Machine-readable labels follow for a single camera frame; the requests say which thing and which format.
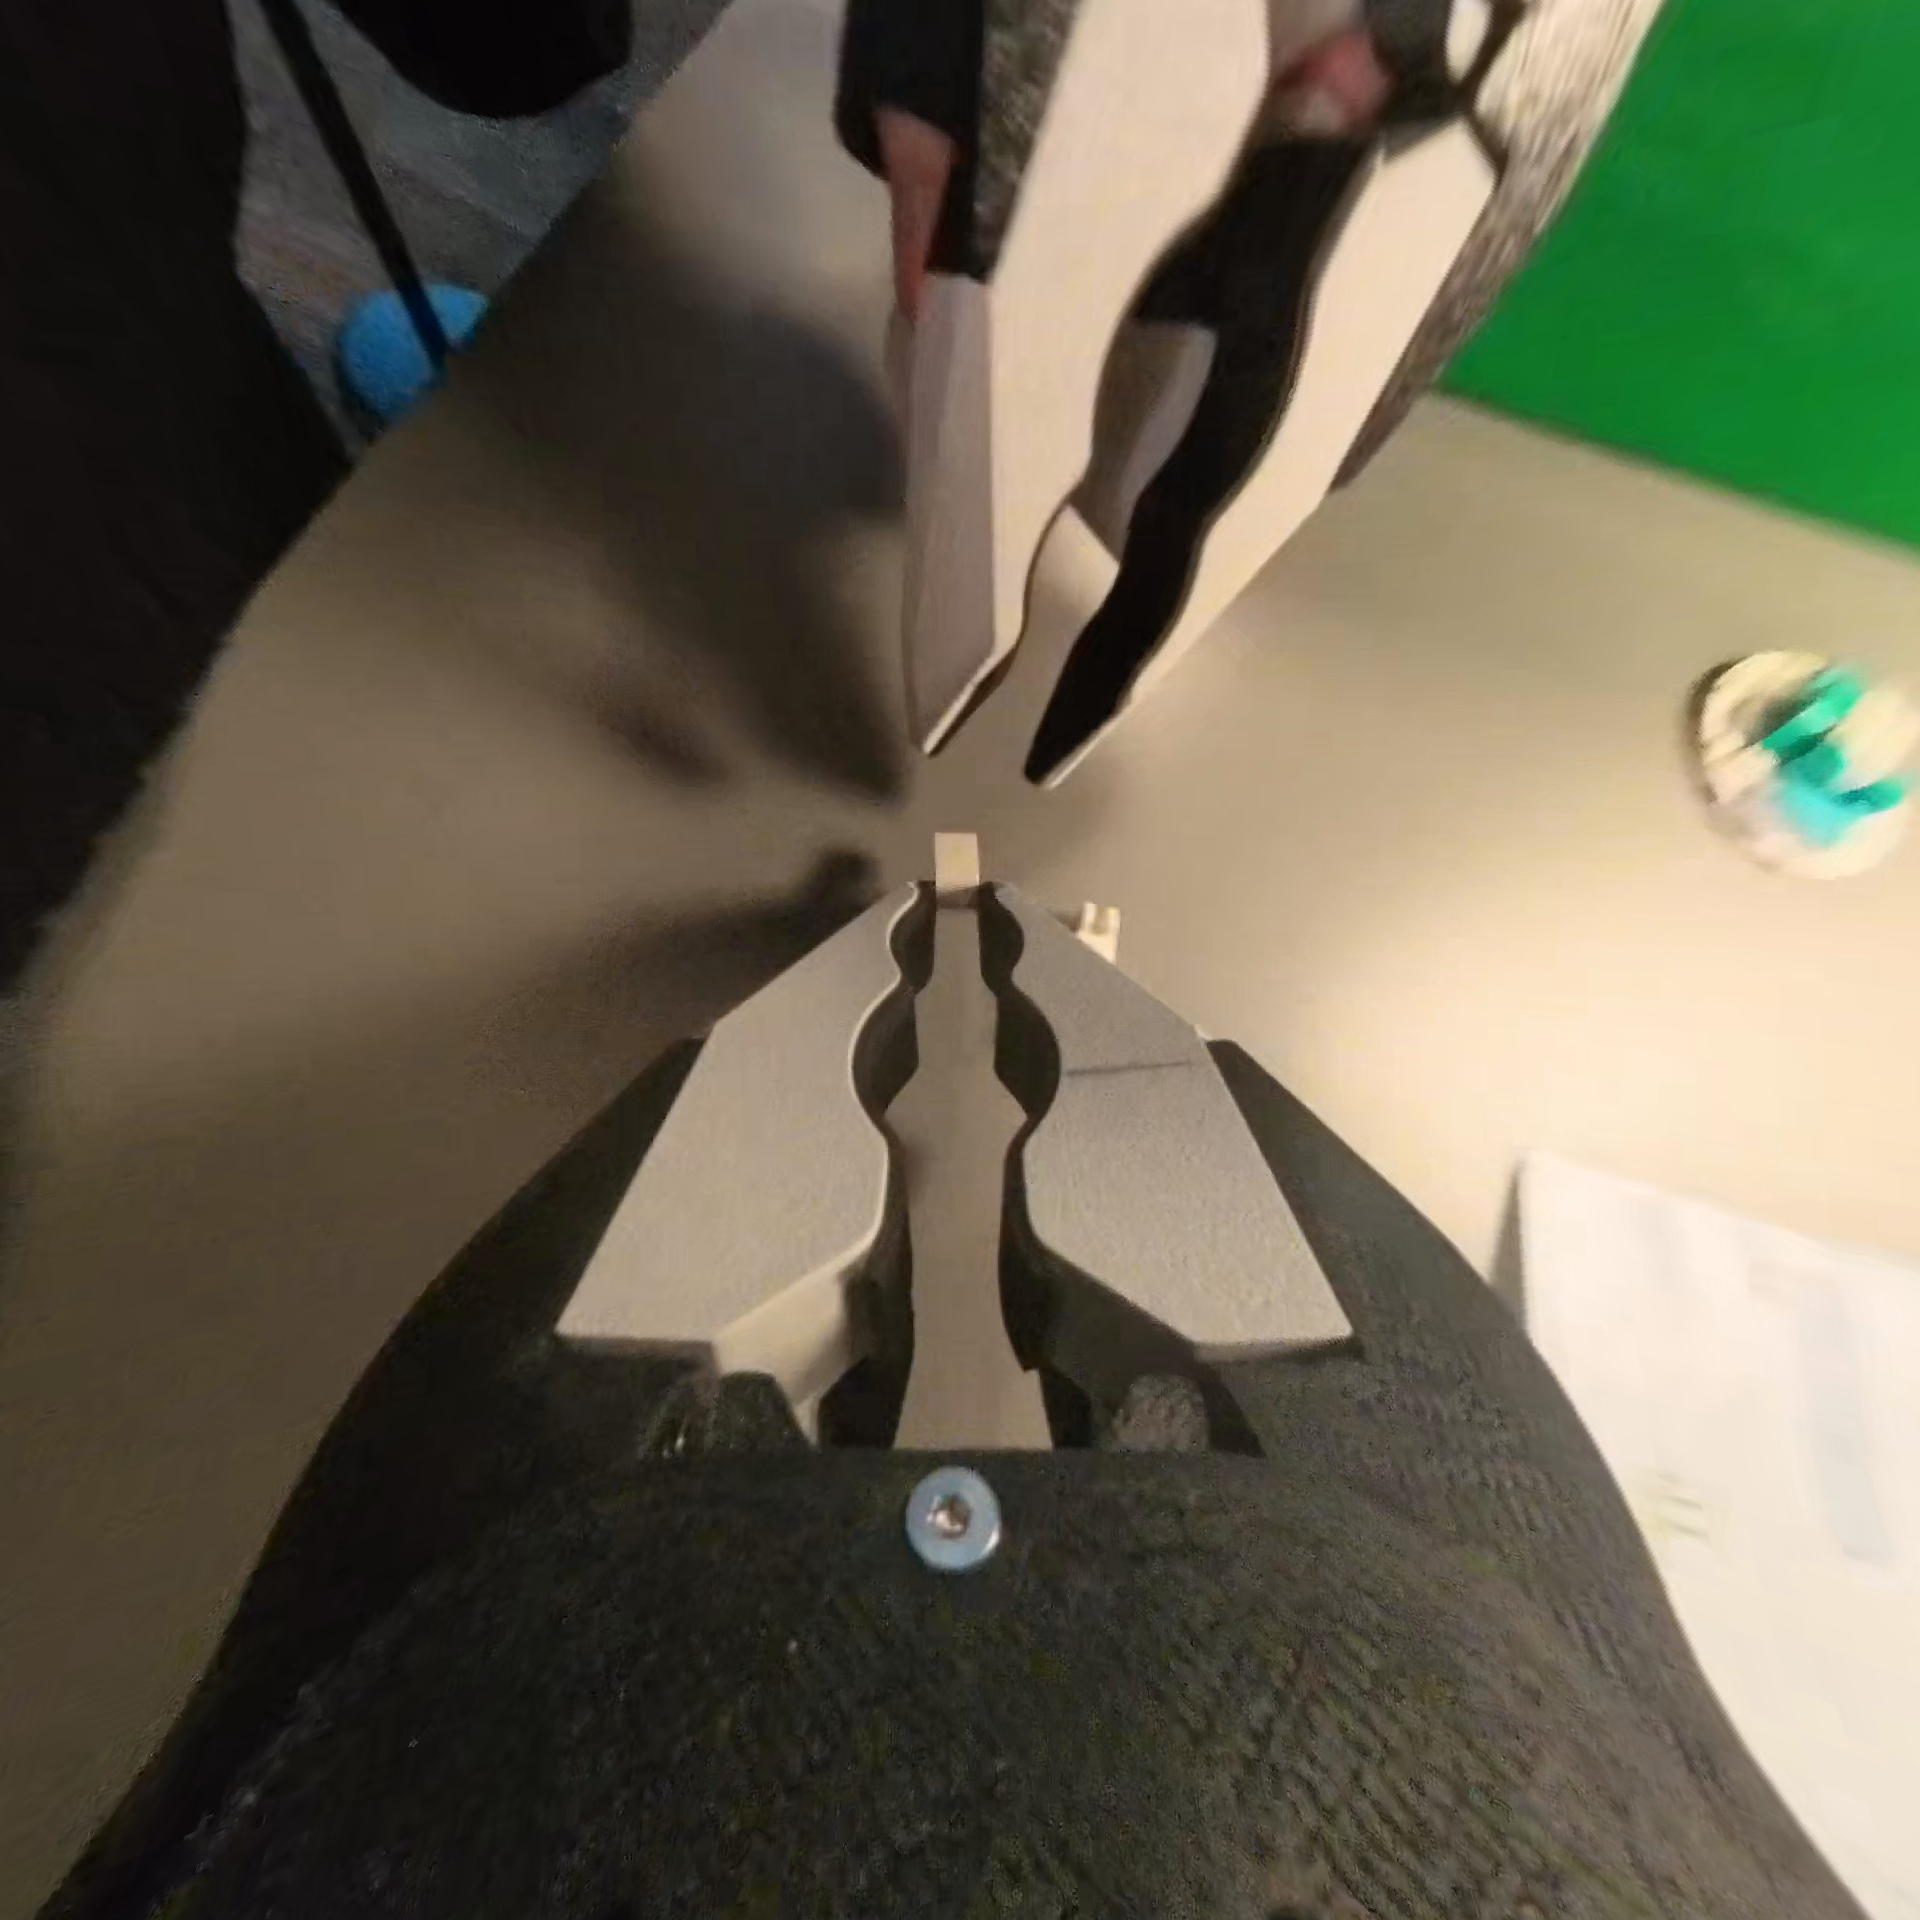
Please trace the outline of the person's dark clothing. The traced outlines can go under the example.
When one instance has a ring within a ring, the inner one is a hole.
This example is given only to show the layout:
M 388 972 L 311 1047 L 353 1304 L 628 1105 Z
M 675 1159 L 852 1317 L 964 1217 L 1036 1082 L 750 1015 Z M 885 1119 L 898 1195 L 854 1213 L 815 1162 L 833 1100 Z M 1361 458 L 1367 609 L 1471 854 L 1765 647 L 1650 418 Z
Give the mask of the person's dark clothing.
M 346 476 L 246 148 L 225 2 L 4 5 L 4 991 Z

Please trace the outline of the green box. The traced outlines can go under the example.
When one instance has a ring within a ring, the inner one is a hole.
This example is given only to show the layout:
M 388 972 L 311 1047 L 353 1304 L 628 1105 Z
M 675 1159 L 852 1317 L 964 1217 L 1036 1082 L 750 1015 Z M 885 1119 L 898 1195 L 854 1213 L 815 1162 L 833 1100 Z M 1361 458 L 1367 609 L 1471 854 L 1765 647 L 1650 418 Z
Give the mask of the green box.
M 1918 546 L 1918 5 L 1667 2 L 1444 389 Z

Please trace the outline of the person's left hand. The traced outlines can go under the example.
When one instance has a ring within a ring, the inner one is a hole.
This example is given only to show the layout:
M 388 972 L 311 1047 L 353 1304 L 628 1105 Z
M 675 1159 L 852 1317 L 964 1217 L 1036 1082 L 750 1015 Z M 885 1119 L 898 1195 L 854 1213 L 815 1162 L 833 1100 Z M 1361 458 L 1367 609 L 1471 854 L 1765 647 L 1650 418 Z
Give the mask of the person's left hand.
M 852 2 L 833 123 L 840 148 L 885 182 L 901 318 L 919 316 L 926 274 L 957 261 L 964 193 L 987 40 L 985 2 Z M 1446 54 L 1450 2 L 1270 2 L 1276 132 L 1351 134 Z

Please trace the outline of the small teal white Lego piece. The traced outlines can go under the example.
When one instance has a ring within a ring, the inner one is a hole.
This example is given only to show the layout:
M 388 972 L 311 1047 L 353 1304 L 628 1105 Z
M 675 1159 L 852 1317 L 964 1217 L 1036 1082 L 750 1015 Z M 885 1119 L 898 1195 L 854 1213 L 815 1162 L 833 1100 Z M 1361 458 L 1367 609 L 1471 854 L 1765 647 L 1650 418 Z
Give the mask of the small teal white Lego piece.
M 1684 750 L 1707 820 L 1765 873 L 1867 875 L 1918 826 L 1918 693 L 1843 659 L 1718 665 L 1688 697 Z

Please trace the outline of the blue ball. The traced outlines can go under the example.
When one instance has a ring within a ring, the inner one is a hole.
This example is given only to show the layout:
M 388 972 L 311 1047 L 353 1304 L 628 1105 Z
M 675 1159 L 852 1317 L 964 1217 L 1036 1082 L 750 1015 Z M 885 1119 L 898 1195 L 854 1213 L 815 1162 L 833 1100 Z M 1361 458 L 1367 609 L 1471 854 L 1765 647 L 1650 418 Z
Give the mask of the blue ball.
M 443 281 L 427 281 L 421 291 L 443 330 L 446 353 L 467 349 L 489 312 L 489 300 Z M 395 427 L 443 380 L 413 311 L 391 289 L 368 291 L 346 308 L 333 360 L 349 418 L 368 437 Z

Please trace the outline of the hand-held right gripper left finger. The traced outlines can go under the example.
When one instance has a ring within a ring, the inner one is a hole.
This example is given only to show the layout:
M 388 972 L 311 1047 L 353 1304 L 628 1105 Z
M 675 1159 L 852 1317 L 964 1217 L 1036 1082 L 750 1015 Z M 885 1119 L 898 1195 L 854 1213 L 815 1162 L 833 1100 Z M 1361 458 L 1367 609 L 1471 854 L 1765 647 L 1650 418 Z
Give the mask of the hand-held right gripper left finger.
M 915 1255 L 890 1113 L 919 1072 L 926 886 L 713 1025 L 561 1320 L 567 1350 L 772 1380 L 830 1448 L 892 1448 Z

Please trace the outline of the open white instruction booklet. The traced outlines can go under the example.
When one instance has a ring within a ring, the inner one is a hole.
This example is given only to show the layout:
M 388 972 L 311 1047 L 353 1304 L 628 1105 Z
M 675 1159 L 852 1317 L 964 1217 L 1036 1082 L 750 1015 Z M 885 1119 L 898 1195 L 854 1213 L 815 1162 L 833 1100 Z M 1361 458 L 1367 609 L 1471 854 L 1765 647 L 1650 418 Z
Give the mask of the open white instruction booklet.
M 1523 1325 L 1721 1706 L 1872 1918 L 1918 1916 L 1918 1264 L 1532 1154 Z

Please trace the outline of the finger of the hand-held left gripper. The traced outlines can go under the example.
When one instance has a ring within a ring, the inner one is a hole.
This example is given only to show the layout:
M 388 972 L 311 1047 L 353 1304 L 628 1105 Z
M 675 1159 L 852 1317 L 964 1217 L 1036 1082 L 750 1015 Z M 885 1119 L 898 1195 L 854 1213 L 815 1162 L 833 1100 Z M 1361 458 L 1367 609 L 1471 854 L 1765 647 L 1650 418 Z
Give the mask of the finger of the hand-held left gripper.
M 1119 579 L 1029 745 L 1057 786 L 1313 516 L 1494 199 L 1471 134 L 1304 141 L 1251 163 L 1189 424 L 1125 519 Z
M 904 697 L 939 757 L 1010 667 L 1036 557 L 1093 459 L 1106 353 L 1223 199 L 1304 2 L 1082 2 L 996 263 L 892 325 L 904 402 Z

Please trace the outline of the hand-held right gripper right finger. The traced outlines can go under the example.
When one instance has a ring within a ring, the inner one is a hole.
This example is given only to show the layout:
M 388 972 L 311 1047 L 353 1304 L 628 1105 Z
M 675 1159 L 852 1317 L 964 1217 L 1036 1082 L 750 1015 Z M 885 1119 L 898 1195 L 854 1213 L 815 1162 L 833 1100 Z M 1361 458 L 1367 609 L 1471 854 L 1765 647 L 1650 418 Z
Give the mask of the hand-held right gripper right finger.
M 1010 885 L 980 898 L 992 1064 L 1019 1123 L 999 1297 L 1057 1448 L 1259 1453 L 1230 1373 L 1354 1347 L 1203 1034 Z

